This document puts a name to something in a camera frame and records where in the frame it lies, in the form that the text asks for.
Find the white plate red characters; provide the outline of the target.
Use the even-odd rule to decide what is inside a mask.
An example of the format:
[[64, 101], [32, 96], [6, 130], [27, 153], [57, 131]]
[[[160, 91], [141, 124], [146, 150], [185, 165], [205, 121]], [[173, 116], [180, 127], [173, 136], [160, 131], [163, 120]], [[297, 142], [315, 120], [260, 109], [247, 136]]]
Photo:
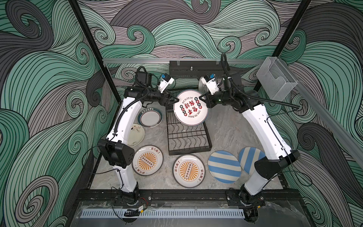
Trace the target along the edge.
[[199, 99], [202, 94], [196, 90], [184, 90], [177, 98], [173, 111], [176, 118], [184, 125], [197, 126], [208, 117], [209, 109], [205, 102]]

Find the black wire dish rack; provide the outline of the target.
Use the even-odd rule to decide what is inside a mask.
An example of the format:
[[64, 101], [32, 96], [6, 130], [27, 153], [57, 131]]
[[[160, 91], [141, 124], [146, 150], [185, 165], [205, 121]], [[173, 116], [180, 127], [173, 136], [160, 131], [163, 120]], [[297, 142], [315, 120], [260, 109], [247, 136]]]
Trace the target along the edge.
[[[177, 97], [181, 92], [182, 90], [174, 90], [172, 91], [172, 95]], [[184, 155], [211, 151], [212, 142], [205, 123], [207, 119], [197, 126], [184, 125], [176, 118], [173, 106], [169, 105], [165, 108], [169, 155]]]

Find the blue striped plate large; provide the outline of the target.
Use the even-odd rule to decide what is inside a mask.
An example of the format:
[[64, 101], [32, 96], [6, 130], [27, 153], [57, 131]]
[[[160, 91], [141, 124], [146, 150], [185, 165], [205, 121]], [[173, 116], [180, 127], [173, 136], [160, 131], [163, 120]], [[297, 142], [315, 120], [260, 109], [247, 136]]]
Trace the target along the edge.
[[236, 182], [242, 172], [236, 156], [224, 150], [215, 151], [210, 155], [208, 169], [215, 179], [226, 184]]

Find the white plate green flower outline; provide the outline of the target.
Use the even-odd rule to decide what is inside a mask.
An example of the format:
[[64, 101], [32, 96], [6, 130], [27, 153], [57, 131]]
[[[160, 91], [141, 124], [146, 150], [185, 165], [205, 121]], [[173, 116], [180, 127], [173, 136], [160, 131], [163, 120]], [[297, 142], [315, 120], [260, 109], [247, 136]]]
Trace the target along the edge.
[[204, 77], [200, 77], [199, 79], [199, 85], [198, 85], [198, 91], [201, 93], [201, 94], [205, 94], [208, 92], [208, 88], [207, 86], [203, 83], [203, 79]]

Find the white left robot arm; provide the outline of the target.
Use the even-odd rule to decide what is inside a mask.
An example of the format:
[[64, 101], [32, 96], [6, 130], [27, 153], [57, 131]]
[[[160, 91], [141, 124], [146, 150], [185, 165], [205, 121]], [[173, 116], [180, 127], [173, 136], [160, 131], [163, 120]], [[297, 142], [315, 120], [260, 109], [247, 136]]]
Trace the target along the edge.
[[155, 88], [151, 85], [152, 76], [143, 66], [137, 69], [135, 84], [125, 89], [122, 106], [112, 130], [97, 145], [104, 159], [116, 171], [121, 185], [119, 194], [132, 203], [136, 203], [140, 197], [138, 182], [131, 167], [135, 151], [128, 145], [134, 120], [146, 101], [158, 102], [165, 107], [179, 101], [167, 90], [174, 82], [172, 76], [163, 74]]

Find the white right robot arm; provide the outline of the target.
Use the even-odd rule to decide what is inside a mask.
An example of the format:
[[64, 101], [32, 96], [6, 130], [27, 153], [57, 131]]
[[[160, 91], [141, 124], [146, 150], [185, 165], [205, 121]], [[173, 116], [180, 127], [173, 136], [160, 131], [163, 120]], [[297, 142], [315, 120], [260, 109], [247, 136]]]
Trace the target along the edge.
[[286, 167], [300, 157], [299, 151], [292, 150], [279, 134], [267, 113], [265, 103], [290, 107], [292, 111], [298, 111], [301, 107], [283, 101], [262, 98], [254, 90], [245, 91], [244, 86], [238, 85], [234, 81], [235, 77], [230, 74], [226, 53], [221, 54], [220, 63], [224, 72], [222, 78], [224, 90], [220, 90], [215, 77], [204, 76], [202, 83], [207, 86], [208, 91], [201, 95], [200, 99], [208, 108], [216, 105], [231, 106], [243, 115], [258, 136], [265, 157], [255, 164], [255, 172], [241, 187], [239, 197], [241, 202], [247, 206], [261, 206], [264, 203], [261, 197], [262, 189], [271, 179], [281, 174]]

